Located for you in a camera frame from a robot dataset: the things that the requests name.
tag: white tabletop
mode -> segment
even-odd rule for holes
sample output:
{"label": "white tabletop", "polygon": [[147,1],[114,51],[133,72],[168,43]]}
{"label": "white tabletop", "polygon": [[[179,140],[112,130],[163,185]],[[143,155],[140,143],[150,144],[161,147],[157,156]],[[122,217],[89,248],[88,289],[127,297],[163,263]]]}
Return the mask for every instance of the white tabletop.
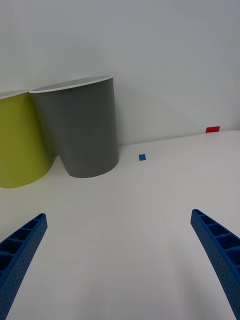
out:
{"label": "white tabletop", "polygon": [[190,218],[198,208],[240,236],[240,132],[119,154],[102,176],[70,177],[58,157],[42,179],[0,189],[0,241],[48,221],[7,320],[235,319]]}

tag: gray bucket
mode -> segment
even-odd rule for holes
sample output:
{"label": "gray bucket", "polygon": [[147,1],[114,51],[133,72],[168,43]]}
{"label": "gray bucket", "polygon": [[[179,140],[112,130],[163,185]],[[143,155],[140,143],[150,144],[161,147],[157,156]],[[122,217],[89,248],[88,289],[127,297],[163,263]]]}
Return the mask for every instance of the gray bucket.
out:
{"label": "gray bucket", "polygon": [[95,177],[118,164],[113,75],[55,83],[29,92],[70,176]]}

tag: blue square marker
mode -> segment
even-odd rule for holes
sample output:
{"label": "blue square marker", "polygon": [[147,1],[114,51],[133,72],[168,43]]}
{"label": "blue square marker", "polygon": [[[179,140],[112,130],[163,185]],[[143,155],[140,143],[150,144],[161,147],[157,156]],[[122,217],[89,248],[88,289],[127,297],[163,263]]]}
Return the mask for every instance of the blue square marker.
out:
{"label": "blue square marker", "polygon": [[139,161],[145,161],[146,160],[146,155],[144,154],[139,154]]}

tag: white wall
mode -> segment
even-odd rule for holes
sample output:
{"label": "white wall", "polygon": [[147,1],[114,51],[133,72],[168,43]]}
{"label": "white wall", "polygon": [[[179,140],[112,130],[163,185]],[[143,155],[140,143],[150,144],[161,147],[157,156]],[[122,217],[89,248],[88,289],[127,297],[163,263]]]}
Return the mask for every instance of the white wall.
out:
{"label": "white wall", "polygon": [[8,0],[0,90],[114,73],[121,144],[240,129],[239,12],[239,0]]}

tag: red marker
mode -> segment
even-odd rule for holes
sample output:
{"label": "red marker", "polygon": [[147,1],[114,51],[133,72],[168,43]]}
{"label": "red marker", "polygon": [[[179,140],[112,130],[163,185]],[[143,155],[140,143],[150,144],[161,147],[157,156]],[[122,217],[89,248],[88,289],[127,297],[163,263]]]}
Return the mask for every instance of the red marker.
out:
{"label": "red marker", "polygon": [[206,128],[206,134],[209,134],[210,132],[219,132],[220,126],[209,126]]}

